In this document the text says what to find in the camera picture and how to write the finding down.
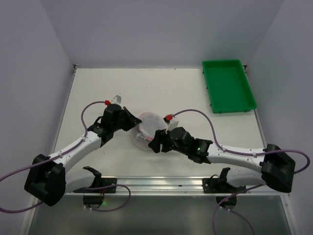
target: enclosure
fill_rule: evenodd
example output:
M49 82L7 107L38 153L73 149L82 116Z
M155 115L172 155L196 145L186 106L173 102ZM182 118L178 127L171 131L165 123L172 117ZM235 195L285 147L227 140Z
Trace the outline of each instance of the enclosure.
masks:
M225 145L274 143L310 155L312 12L309 0L0 2L1 176L30 165L40 153L66 147L84 130L82 109L115 95L135 116L201 110ZM256 110L212 112L201 63L224 59L245 66ZM86 123L102 113L103 106L91 107ZM213 139L198 114L182 114L179 125L196 138ZM301 156L291 156L297 169L305 165ZM0 213L0 233L213 234L216 195L204 194L201 180L228 165L145 152L121 131L72 171L87 165L128 185L129 205L89 213L82 195L70 193L54 207ZM36 202L23 189L26 177L24 171L1 182L1 207ZM256 234L312 234L312 178L309 167L294 177L291 193L261 187L239 195L235 210ZM119 205L126 192L117 188L108 195L110 206ZM219 234L251 232L244 220L223 210L216 226Z

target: white table surface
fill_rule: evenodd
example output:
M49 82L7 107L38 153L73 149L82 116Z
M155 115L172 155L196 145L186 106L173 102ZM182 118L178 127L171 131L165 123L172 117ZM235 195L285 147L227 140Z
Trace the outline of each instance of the white table surface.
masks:
M86 105L111 100L117 94L122 96L122 106L137 117L147 111L164 116L183 109L199 109L212 119L221 144L263 147L253 111L212 113L202 69L78 69L55 149L62 149L83 134L80 114ZM104 104L96 104L86 111L87 126L102 115L104 108ZM213 140L202 115L185 113L178 117L179 125L195 138ZM112 140L82 159L71 171L87 165L103 176L210 176L228 166L196 164L174 151L155 154L140 150L132 143L130 132L124 131L116 132Z

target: glass panel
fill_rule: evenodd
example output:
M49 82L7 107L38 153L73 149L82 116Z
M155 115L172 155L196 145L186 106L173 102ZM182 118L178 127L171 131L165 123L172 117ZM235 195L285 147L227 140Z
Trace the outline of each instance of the glass panel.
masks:
M120 205L126 197L106 196L101 209ZM100 213L83 210L82 196L65 195L53 207L36 209L30 235L211 235L215 197L133 196L123 209ZM280 196L239 196L235 207L253 225L258 235L290 235ZM218 234L252 234L239 216L219 210Z

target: red connector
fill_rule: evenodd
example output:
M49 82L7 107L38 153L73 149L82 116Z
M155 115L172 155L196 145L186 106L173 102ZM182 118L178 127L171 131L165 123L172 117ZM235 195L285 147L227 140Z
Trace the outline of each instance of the red connector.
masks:
M166 121L170 121L172 119L173 119L173 115L171 115L171 114L165 116Z

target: black mount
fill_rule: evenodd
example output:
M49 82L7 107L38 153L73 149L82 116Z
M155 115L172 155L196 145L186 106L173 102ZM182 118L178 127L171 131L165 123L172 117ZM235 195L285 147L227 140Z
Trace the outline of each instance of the black mount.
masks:
M99 188L99 187L105 187L105 186L110 186L110 185L116 185L117 184L117 179L114 177L110 177L110 178L102 178L101 176L99 177L99 179L94 179L92 185L90 186L90 188ZM74 190L75 193L103 193L104 190L87 190L85 188L80 188L77 190ZM105 193L116 193L116 187L112 187L112 188L107 188L105 189Z
M101 146L103 146L113 138L115 131L129 131L140 123L141 120L133 116L125 107L122 109L117 104L109 104L104 110L103 116L97 118L96 122L88 128L88 131L96 133L101 138ZM35 157L33 164L43 162L49 158L40 154ZM55 205L66 190L63 164L56 164L52 161L31 168L24 189L48 206Z
M264 152L274 150L280 148L268 144ZM266 154L261 166L262 179L267 186L279 192L291 192L295 161L287 153Z
M223 168L218 178L210 177L202 179L204 193L235 193L245 190L245 186L235 188L227 183L227 173L230 168Z
M101 138L101 147L113 138L115 131L129 131L142 121L132 115L126 107L122 109L118 104L110 104L103 112L101 122L96 122L88 128L88 131L96 133Z

